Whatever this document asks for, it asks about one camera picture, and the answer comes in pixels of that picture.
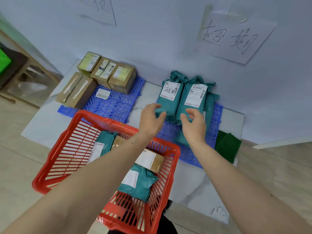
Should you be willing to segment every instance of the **red plastic basket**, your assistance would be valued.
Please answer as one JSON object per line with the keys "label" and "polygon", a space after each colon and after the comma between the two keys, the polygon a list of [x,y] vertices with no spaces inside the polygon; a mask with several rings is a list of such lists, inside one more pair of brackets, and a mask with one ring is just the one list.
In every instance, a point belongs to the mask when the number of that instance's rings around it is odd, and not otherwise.
{"label": "red plastic basket", "polygon": [[[43,194],[70,174],[87,164],[96,138],[102,130],[118,132],[129,139],[138,129],[88,111],[80,110],[68,128],[60,135],[48,159],[33,180],[33,188]],[[166,207],[174,181],[174,171],[180,156],[176,144],[154,137],[147,146],[165,157],[158,181],[151,187],[147,203],[116,191],[97,220],[109,229],[129,234],[156,234],[163,209]]]}

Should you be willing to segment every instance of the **brown cardboard box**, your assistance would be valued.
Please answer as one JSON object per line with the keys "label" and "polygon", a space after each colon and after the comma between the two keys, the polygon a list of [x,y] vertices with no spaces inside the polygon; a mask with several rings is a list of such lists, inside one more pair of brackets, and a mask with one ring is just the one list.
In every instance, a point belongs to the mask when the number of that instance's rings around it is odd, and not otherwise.
{"label": "brown cardboard box", "polygon": [[[111,150],[123,144],[125,141],[126,139],[117,135],[113,142]],[[157,154],[149,149],[144,149],[144,151],[140,154],[135,163],[142,167],[145,167],[146,169],[151,170],[154,173],[159,173],[164,159],[165,158],[160,154]]]}
{"label": "brown cardboard box", "polygon": [[97,83],[92,78],[83,76],[74,91],[69,95],[66,105],[71,108],[83,109],[96,86]]}
{"label": "brown cardboard box", "polygon": [[76,87],[76,84],[81,80],[82,74],[75,72],[72,78],[68,81],[67,85],[64,87],[62,92],[57,95],[55,101],[62,103],[66,106],[67,99],[69,95],[73,92]]}
{"label": "brown cardboard box", "polygon": [[83,75],[90,76],[100,58],[101,55],[88,52],[77,67],[79,72]]}
{"label": "brown cardboard box", "polygon": [[135,78],[136,70],[133,66],[119,63],[119,66],[108,80],[108,83],[112,90],[128,94]]}
{"label": "brown cardboard box", "polygon": [[98,84],[111,89],[108,80],[116,71],[119,62],[113,61],[107,57],[101,57],[95,69],[91,73],[91,78],[94,78]]}

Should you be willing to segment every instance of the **tile floor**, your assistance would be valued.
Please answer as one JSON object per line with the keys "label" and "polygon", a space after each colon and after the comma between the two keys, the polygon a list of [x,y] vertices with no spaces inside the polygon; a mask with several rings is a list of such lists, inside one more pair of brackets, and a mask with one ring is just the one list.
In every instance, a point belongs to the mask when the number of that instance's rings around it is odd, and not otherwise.
{"label": "tile floor", "polygon": [[[31,182],[45,163],[49,149],[20,134],[37,112],[24,103],[0,98],[0,232],[40,199]],[[242,144],[238,168],[291,206],[312,224],[312,143],[256,150]],[[240,233],[233,219],[221,224],[177,203],[166,216],[179,234]],[[106,233],[95,222],[88,233]]]}

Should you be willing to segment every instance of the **blue plastic pallet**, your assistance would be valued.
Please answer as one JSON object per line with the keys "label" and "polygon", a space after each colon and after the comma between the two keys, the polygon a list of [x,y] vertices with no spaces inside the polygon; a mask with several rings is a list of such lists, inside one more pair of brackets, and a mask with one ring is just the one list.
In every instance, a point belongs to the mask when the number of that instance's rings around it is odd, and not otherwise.
{"label": "blue plastic pallet", "polygon": [[[119,93],[99,85],[84,106],[83,110],[87,110],[99,116],[111,118],[122,123],[128,123],[129,114],[136,102],[136,99],[141,95],[141,89],[144,83],[144,79],[137,77],[129,94]],[[96,93],[99,89],[111,92],[108,99],[105,100],[96,97]],[[71,118],[74,117],[77,111],[79,110],[65,107],[63,105],[57,110],[58,113]]]}
{"label": "blue plastic pallet", "polygon": [[[214,105],[210,127],[206,134],[206,143],[213,149],[215,148],[216,145],[216,137],[218,135],[219,125],[221,123],[222,110],[223,106],[219,104]],[[188,164],[202,168],[199,161],[197,160],[197,158],[195,157],[195,155],[193,154],[192,150],[189,147],[176,143],[174,141],[180,130],[182,130],[182,126],[174,125],[170,122],[165,121],[161,131],[158,133],[156,137],[179,145],[181,148],[180,159]]]}

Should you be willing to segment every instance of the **green plastic mailer bag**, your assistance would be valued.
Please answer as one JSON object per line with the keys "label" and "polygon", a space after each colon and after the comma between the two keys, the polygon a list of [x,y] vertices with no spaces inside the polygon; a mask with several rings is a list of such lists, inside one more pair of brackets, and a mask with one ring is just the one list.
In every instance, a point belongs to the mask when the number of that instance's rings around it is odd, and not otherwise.
{"label": "green plastic mailer bag", "polygon": [[[204,106],[204,111],[203,111],[203,115],[205,117],[205,122],[207,125],[206,133],[209,131],[209,126],[210,126],[211,118],[213,116],[213,107],[214,107],[215,101],[217,101],[219,98],[220,98],[220,95],[218,94],[208,93],[206,95],[205,106]],[[177,143],[181,143],[189,147],[189,144],[186,141],[186,138],[182,130],[180,130],[180,132],[178,133],[177,137],[175,138],[175,141]]]}
{"label": "green plastic mailer bag", "polygon": [[200,76],[193,77],[185,84],[176,115],[176,121],[178,124],[182,125],[180,118],[181,113],[186,114],[190,122],[193,121],[185,111],[187,108],[194,108],[198,109],[200,113],[203,112],[206,94],[207,92],[210,92],[211,88],[215,85],[216,83],[205,84]]}
{"label": "green plastic mailer bag", "polygon": [[117,134],[118,133],[111,133],[103,130],[99,134],[99,137],[96,138],[88,163],[108,153],[113,145],[114,139],[117,136]]}
{"label": "green plastic mailer bag", "polygon": [[177,108],[180,103],[184,83],[188,78],[178,71],[172,71],[170,79],[163,81],[161,92],[158,96],[157,103],[161,104],[161,108],[155,110],[158,118],[162,112],[166,112],[166,120],[176,123]]}
{"label": "green plastic mailer bag", "polygon": [[151,191],[151,186],[158,180],[150,170],[134,164],[123,179],[118,191],[127,193],[133,198],[147,203]]}

